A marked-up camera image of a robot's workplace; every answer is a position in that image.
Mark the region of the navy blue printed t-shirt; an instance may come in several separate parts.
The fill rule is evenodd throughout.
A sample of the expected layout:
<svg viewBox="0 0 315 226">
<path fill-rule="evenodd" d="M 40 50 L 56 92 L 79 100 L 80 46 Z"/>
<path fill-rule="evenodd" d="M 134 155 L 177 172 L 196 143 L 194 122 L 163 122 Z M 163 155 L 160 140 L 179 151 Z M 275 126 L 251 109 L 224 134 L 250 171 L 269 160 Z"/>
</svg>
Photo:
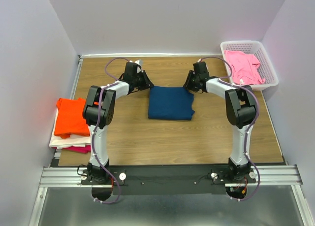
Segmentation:
<svg viewBox="0 0 315 226">
<path fill-rule="evenodd" d="M 149 92 L 148 118 L 190 121 L 194 115 L 194 95 L 183 87 L 155 86 Z"/>
</svg>

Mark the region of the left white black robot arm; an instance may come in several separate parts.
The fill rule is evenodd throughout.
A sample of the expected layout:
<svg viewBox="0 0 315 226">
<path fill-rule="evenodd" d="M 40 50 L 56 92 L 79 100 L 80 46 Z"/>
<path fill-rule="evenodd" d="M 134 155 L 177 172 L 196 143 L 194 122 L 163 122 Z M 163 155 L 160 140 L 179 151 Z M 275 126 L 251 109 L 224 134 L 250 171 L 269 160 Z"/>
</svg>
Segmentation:
<svg viewBox="0 0 315 226">
<path fill-rule="evenodd" d="M 83 118 L 91 137 L 91 156 L 86 175 L 88 179 L 104 184 L 111 178 L 107 132 L 114 117 L 116 100 L 152 87 L 154 85 L 142 69 L 141 60 L 127 61 L 124 73 L 114 83 L 104 87 L 90 87 L 83 108 Z"/>
</svg>

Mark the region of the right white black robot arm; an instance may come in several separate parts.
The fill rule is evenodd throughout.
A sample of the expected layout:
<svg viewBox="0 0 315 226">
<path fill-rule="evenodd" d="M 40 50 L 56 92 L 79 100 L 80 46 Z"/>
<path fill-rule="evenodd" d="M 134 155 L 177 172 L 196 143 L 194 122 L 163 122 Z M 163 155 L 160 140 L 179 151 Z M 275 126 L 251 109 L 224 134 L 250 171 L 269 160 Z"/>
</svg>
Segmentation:
<svg viewBox="0 0 315 226">
<path fill-rule="evenodd" d="M 238 86 L 210 76 L 205 62 L 193 64 L 184 84 L 193 92 L 212 93 L 225 100 L 226 116 L 233 130 L 232 153 L 224 172 L 229 181 L 236 183 L 251 171 L 250 138 L 259 116 L 259 103 L 250 86 Z"/>
</svg>

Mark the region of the pink t-shirt in basket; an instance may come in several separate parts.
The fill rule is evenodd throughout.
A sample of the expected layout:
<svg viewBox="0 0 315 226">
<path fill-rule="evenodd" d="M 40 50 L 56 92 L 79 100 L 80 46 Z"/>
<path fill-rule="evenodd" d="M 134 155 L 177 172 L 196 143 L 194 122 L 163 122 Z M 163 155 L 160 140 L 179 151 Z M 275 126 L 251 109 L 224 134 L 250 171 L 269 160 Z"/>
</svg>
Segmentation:
<svg viewBox="0 0 315 226">
<path fill-rule="evenodd" d="M 238 85 L 262 85 L 265 79 L 258 73 L 260 61 L 254 54 L 225 50 L 226 61 L 232 67 L 232 79 Z"/>
</svg>

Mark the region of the white plastic laundry basket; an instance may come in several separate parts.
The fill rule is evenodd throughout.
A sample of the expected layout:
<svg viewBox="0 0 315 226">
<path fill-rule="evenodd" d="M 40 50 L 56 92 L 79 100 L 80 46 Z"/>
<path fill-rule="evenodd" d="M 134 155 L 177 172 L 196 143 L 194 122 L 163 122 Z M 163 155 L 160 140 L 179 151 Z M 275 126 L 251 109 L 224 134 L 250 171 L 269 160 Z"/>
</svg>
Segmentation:
<svg viewBox="0 0 315 226">
<path fill-rule="evenodd" d="M 259 41 L 225 41 L 220 44 L 229 82 L 250 85 L 253 90 L 263 91 L 278 85 L 274 67 Z"/>
</svg>

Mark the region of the orange folded t-shirt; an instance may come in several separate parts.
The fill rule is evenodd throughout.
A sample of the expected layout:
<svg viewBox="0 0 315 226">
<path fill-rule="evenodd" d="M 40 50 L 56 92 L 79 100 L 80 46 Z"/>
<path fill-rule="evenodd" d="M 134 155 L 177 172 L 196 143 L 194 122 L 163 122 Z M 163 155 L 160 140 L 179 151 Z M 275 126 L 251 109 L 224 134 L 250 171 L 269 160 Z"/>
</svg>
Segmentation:
<svg viewBox="0 0 315 226">
<path fill-rule="evenodd" d="M 83 118 L 85 100 L 60 98 L 57 101 L 58 115 L 54 135 L 68 139 L 71 135 L 90 136 L 90 131 Z"/>
</svg>

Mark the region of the magenta folded t-shirt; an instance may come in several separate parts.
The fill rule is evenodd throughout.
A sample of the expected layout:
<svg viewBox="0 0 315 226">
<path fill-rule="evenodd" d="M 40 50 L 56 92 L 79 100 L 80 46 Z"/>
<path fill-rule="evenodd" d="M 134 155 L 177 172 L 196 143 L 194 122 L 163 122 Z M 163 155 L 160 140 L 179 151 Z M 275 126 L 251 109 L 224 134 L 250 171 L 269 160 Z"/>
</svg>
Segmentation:
<svg viewBox="0 0 315 226">
<path fill-rule="evenodd" d="M 86 145 L 84 147 L 70 146 L 70 147 L 65 148 L 65 150 L 81 153 L 81 154 L 87 154 L 91 152 L 91 146 L 90 145 Z"/>
</svg>

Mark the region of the white folded t-shirt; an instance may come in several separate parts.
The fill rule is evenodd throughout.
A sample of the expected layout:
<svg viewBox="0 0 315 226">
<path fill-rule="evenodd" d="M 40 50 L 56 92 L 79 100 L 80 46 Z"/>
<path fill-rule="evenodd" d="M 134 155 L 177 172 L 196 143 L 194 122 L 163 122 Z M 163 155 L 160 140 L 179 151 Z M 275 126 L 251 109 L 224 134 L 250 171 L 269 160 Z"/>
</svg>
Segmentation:
<svg viewBox="0 0 315 226">
<path fill-rule="evenodd" d="M 51 139 L 49 142 L 50 148 L 57 148 L 57 149 L 63 149 L 63 148 L 69 148 L 69 147 L 79 147 L 83 148 L 86 145 L 90 145 L 91 138 L 89 136 L 79 136 L 72 134 L 69 138 L 62 139 L 59 136 L 55 136 L 55 128 L 56 128 L 56 122 L 58 117 L 58 110 L 56 109 L 56 115 L 54 120 L 54 126 L 51 133 Z"/>
</svg>

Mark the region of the black mounting base plate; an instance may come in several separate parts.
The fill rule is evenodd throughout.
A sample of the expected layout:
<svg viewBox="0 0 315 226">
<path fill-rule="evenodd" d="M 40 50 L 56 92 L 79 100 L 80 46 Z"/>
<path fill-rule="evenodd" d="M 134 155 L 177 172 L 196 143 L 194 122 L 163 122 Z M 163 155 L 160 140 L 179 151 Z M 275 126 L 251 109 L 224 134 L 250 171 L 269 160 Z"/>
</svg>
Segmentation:
<svg viewBox="0 0 315 226">
<path fill-rule="evenodd" d="M 233 170 L 226 164 L 112 165 L 106 172 L 92 164 L 77 170 L 82 185 L 92 187 L 92 196 L 228 194 L 244 199 L 247 185 L 256 182 L 248 166 Z"/>
</svg>

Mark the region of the aluminium extrusion rail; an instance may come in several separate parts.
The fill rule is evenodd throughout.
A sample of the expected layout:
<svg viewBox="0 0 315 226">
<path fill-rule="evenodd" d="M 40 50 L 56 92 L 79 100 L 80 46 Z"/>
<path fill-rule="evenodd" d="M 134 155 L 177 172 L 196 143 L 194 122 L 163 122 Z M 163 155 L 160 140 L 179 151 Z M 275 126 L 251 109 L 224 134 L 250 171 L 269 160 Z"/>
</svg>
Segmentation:
<svg viewBox="0 0 315 226">
<path fill-rule="evenodd" d="M 302 185 L 302 179 L 295 165 L 261 165 L 258 166 L 260 184 L 262 186 Z M 75 167 L 44 168 L 39 186 L 53 187 L 81 187 L 81 177 Z"/>
</svg>

